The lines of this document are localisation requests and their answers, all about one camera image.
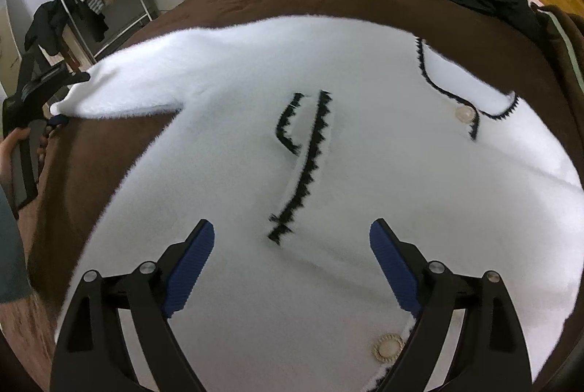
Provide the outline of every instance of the round button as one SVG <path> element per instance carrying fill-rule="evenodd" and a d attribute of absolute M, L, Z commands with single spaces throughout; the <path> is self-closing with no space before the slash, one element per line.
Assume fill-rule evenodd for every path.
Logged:
<path fill-rule="evenodd" d="M 475 112 L 472 107 L 461 105 L 458 109 L 456 109 L 454 115 L 456 115 L 456 118 L 459 119 L 462 123 L 471 123 L 477 116 L 477 112 Z"/>
<path fill-rule="evenodd" d="M 393 362 L 404 349 L 404 340 L 399 334 L 381 336 L 373 346 L 373 355 L 379 362 Z"/>

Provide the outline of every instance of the black zigzag trim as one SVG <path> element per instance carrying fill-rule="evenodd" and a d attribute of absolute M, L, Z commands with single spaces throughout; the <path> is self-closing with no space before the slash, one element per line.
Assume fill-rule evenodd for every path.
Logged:
<path fill-rule="evenodd" d="M 515 97 L 513 98 L 511 105 L 506 110 L 501 112 L 500 114 L 491 115 L 487 112 L 483 112 L 482 110 L 481 110 L 481 113 L 484 116 L 489 117 L 492 120 L 503 120 L 503 119 L 506 119 L 507 117 L 509 117 L 515 111 L 515 109 L 517 109 L 518 104 L 519 104 L 519 97 L 517 94 L 515 94 Z"/>
<path fill-rule="evenodd" d="M 430 79 L 430 77 L 428 76 L 428 73 L 426 72 L 426 59 L 424 57 L 424 46 L 422 43 L 422 39 L 416 38 L 416 42 L 418 44 L 418 60 L 420 61 L 420 70 L 422 71 L 422 75 L 424 76 L 424 79 L 426 79 L 426 82 L 428 84 L 430 84 L 433 88 L 435 88 L 441 94 L 444 94 L 445 96 L 451 98 L 452 100 L 455 100 L 459 104 L 463 104 L 465 106 L 472 107 L 472 109 L 475 111 L 475 117 L 474 117 L 474 119 L 472 119 L 471 129 L 470 129 L 468 134 L 471 136 L 472 141 L 477 141 L 478 124 L 479 124 L 479 117 L 478 117 L 477 108 L 473 104 L 471 104 L 468 100 L 463 99 L 462 97 L 457 96 L 456 94 L 453 94 L 452 92 L 448 92 L 445 89 L 434 84 L 434 81 L 432 81 Z"/>
<path fill-rule="evenodd" d="M 268 238 L 278 245 L 280 245 L 280 237 L 283 234 L 292 232 L 287 224 L 294 220 L 294 213 L 304 206 L 304 201 L 310 195 L 308 185 L 314 181 L 312 174 L 314 173 L 314 170 L 318 168 L 315 161 L 316 157 L 322 154 L 320 151 L 320 144 L 325 139 L 322 135 L 322 129 L 328 126 L 325 122 L 325 116 L 331 112 L 328 108 L 328 103 L 331 100 L 331 95 L 328 92 L 320 91 L 318 105 L 316 107 L 316 116 L 312 127 L 312 135 L 310 142 L 308 143 L 308 154 L 306 156 L 302 174 L 300 174 L 298 185 L 296 186 L 296 191 L 279 215 L 272 214 L 270 216 L 270 220 L 277 223 L 277 225 L 270 234 L 268 234 Z"/>
<path fill-rule="evenodd" d="M 284 109 L 284 112 L 282 112 L 278 125 L 276 126 L 276 137 L 281 141 L 282 145 L 288 148 L 288 150 L 296 156 L 298 156 L 300 152 L 300 145 L 294 145 L 292 139 L 286 136 L 285 128 L 290 125 L 290 119 L 296 114 L 296 109 L 299 107 L 300 100 L 302 100 L 303 97 L 304 94 L 300 94 L 300 92 L 294 94 L 292 101 L 290 101 L 288 106 Z"/>

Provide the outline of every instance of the clothing rack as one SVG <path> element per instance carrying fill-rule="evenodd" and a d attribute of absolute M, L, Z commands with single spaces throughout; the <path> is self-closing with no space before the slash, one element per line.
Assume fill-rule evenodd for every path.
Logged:
<path fill-rule="evenodd" d="M 99 56 L 101 53 L 103 53 L 107 48 L 109 48 L 113 43 L 115 43 L 118 38 L 122 37 L 124 34 L 126 34 L 128 31 L 130 31 L 130 29 L 132 29 L 139 22 L 141 22 L 145 18 L 148 18 L 149 21 L 153 20 L 152 15 L 148 11 L 148 8 L 147 8 L 146 4 L 144 3 L 144 0 L 140 0 L 140 5 L 142 6 L 144 13 L 142 15 L 140 15 L 140 17 L 135 19 L 133 22 L 131 22 L 129 25 L 127 25 L 124 29 L 122 29 L 117 34 L 115 34 L 111 38 L 109 38 L 109 40 L 107 40 L 106 43 L 104 43 L 103 46 L 101 46 L 101 49 L 98 50 L 97 52 L 95 52 L 95 54 L 94 54 L 91 51 L 91 49 L 89 49 L 89 46 L 88 46 L 87 42 L 85 41 L 85 38 L 83 38 L 83 35 L 81 34 L 81 31 L 79 30 L 79 27 L 77 26 L 77 23 L 75 23 L 75 19 L 73 18 L 71 11 L 69 10 L 69 8 L 67 7 L 67 4 L 65 3 L 65 0 L 60 0 L 60 1 L 61 1 L 61 5 L 65 9 L 65 12 L 67 13 L 67 16 L 69 17 L 69 21 L 71 22 L 71 25 L 73 26 L 72 29 L 75 32 L 75 35 L 77 36 L 78 40 L 80 41 L 81 46 L 83 46 L 84 51 L 87 53 L 89 60 L 93 64 L 97 63 L 97 59 L 96 59 L 97 56 Z"/>

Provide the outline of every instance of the blue gripper pad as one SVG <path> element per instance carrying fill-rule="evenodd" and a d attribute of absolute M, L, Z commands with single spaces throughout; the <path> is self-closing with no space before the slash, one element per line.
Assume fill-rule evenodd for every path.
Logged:
<path fill-rule="evenodd" d="M 399 306 L 403 310 L 409 311 L 414 317 L 418 317 L 422 307 L 418 301 L 416 277 L 377 221 L 371 225 L 369 242 Z"/>
<path fill-rule="evenodd" d="M 215 231 L 207 222 L 168 278 L 166 300 L 162 306 L 166 318 L 185 307 L 214 245 Z"/>

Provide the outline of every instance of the brown blanket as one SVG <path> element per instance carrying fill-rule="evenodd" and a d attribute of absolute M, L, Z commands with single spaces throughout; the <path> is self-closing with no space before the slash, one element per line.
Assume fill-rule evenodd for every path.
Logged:
<path fill-rule="evenodd" d="M 574 117 L 582 94 L 566 95 L 573 80 L 570 75 L 562 76 L 568 69 L 554 52 L 560 44 L 557 38 L 555 46 L 544 49 L 546 59 L 540 48 L 508 24 L 448 0 L 189 0 L 150 23 L 128 44 L 194 26 L 223 27 L 306 14 L 404 29 L 499 90 L 516 91 L 560 140 L 584 179 L 582 139 Z M 570 30 L 581 37 L 578 23 Z M 50 141 L 41 194 L 21 213 L 20 222 L 38 295 L 0 306 L 0 322 L 10 344 L 45 390 L 55 319 L 77 259 L 127 170 L 171 119 L 161 115 L 72 120 Z M 540 379 L 557 369 L 572 347 L 574 332 L 581 328 L 582 320 L 568 321 L 561 344 Z"/>

